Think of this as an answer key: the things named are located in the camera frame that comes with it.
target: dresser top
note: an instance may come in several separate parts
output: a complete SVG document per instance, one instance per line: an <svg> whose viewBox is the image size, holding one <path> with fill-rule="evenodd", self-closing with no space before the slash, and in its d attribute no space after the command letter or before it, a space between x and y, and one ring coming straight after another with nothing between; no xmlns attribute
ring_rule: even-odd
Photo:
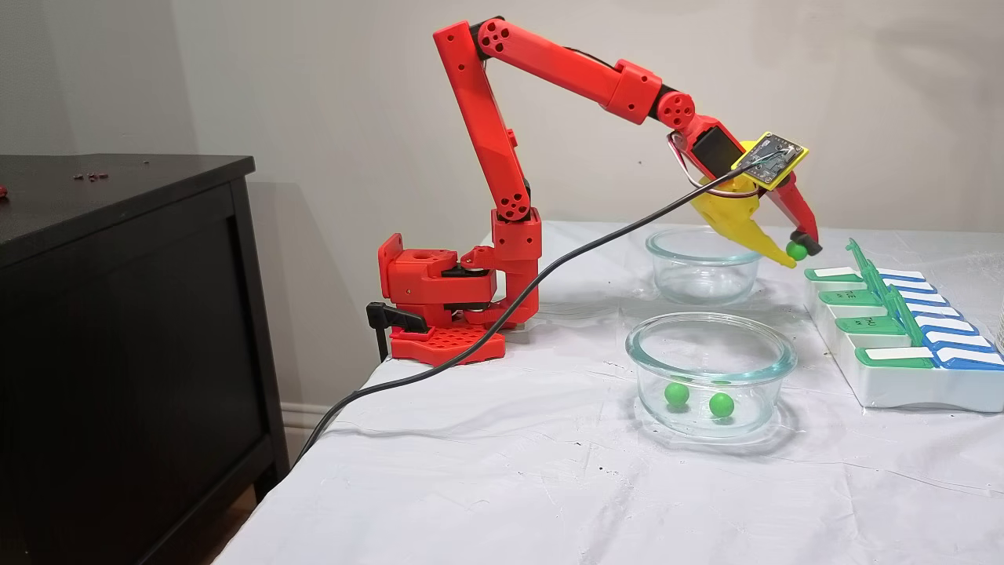
<svg viewBox="0 0 1004 565"><path fill-rule="evenodd" d="M0 155L0 266L254 171L251 157ZM88 179L88 175L106 178Z"/></svg>

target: clear glass bowl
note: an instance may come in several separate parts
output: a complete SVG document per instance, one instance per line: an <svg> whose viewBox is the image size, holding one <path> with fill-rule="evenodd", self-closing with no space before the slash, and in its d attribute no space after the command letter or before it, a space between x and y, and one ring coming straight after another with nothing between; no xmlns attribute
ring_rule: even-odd
<svg viewBox="0 0 1004 565"><path fill-rule="evenodd" d="M762 256L710 227L660 231L645 244L659 292L687 305L721 306L745 299Z"/></svg>
<svg viewBox="0 0 1004 565"><path fill-rule="evenodd" d="M647 320L625 347L645 409L699 438L734 438L770 420L781 382L797 363L791 342L773 328L712 312Z"/></svg>

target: wall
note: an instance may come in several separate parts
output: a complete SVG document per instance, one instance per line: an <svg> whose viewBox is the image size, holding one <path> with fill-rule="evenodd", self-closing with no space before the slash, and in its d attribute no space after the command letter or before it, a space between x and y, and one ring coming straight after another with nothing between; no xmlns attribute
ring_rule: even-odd
<svg viewBox="0 0 1004 565"><path fill-rule="evenodd" d="M72 153L69 113L42 5L0 5L0 153Z"/></svg>
<svg viewBox="0 0 1004 565"><path fill-rule="evenodd" d="M460 19L501 11L655 70L741 137L769 128L803 142L812 154L799 178L822 225L1004 229L992 174L1004 165L1000 2L44 6L76 149L255 156L250 188L291 412L334 401L375 365L362 308L381 298L374 254L387 236L463 251L488 229L488 191L431 38ZM489 66L545 218L628 220L685 189L662 125ZM784 223L769 205L758 217Z"/></svg>

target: white label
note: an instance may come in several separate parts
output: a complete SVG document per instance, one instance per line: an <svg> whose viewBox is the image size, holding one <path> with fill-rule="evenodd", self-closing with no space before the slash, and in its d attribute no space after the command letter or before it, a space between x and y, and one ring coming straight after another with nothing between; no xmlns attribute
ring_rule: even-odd
<svg viewBox="0 0 1004 565"><path fill-rule="evenodd" d="M934 357L926 347L884 347L882 349L865 349L864 353L875 361L886 359L930 359Z"/></svg>
<svg viewBox="0 0 1004 565"><path fill-rule="evenodd" d="M938 359L949 361L951 359L968 359L969 361L979 361L993 365L1004 365L1004 358L999 353L986 353L982 351L967 351L965 349L943 349L938 352Z"/></svg>
<svg viewBox="0 0 1004 565"><path fill-rule="evenodd" d="M949 328L951 330L962 330L963 332L972 332L975 330L968 322L963 322L962 320L952 320L951 318L928 318L926 316L916 316L914 320L920 327L934 326L936 328Z"/></svg>
<svg viewBox="0 0 1004 565"><path fill-rule="evenodd" d="M934 343L948 342L990 347L990 342L988 342L983 336L960 336L958 334L946 334L945 332L930 332L925 334L925 337Z"/></svg>
<svg viewBox="0 0 1004 565"><path fill-rule="evenodd" d="M912 301L927 301L929 303L942 303L942 304L948 302L945 300L945 297L937 294L929 295L927 293L911 293L910 291L903 291L900 293L900 295L903 296L903 298L910 299Z"/></svg>
<svg viewBox="0 0 1004 565"><path fill-rule="evenodd" d="M922 282L920 280L897 280L895 278L883 278L886 282L887 287L896 287L897 289L914 289L917 291L932 291L935 288L927 284L927 282Z"/></svg>
<svg viewBox="0 0 1004 565"><path fill-rule="evenodd" d="M947 306L927 306L924 304L907 303L907 308L910 309L910 312L920 312L923 314L940 314L942 316L962 318L962 315L959 314L958 310Z"/></svg>
<svg viewBox="0 0 1004 565"><path fill-rule="evenodd" d="M906 276L907 278L920 278L924 280L924 275L917 270L896 270L895 268L875 268L878 274L889 274L890 276Z"/></svg>
<svg viewBox="0 0 1004 565"><path fill-rule="evenodd" d="M842 276L844 274L857 274L857 271L849 266L835 266L833 268L817 268L816 276Z"/></svg>

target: green ball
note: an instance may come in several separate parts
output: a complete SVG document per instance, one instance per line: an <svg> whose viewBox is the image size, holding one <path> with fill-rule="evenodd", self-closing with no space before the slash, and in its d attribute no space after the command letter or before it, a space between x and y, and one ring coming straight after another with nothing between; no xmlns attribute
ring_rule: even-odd
<svg viewBox="0 0 1004 565"><path fill-rule="evenodd" d="M665 394L666 401L670 403L670 406L680 408L684 404L687 404L687 399L690 398L690 389L685 384L670 383L666 387Z"/></svg>
<svg viewBox="0 0 1004 565"><path fill-rule="evenodd" d="M788 241L788 246L784 248L784 252L796 261L800 261L809 255L809 250L805 248L805 245L795 241Z"/></svg>
<svg viewBox="0 0 1004 565"><path fill-rule="evenodd" d="M736 403L728 394L718 392L708 401L708 407L711 408L711 413L715 414L716 418L727 418L736 409Z"/></svg>

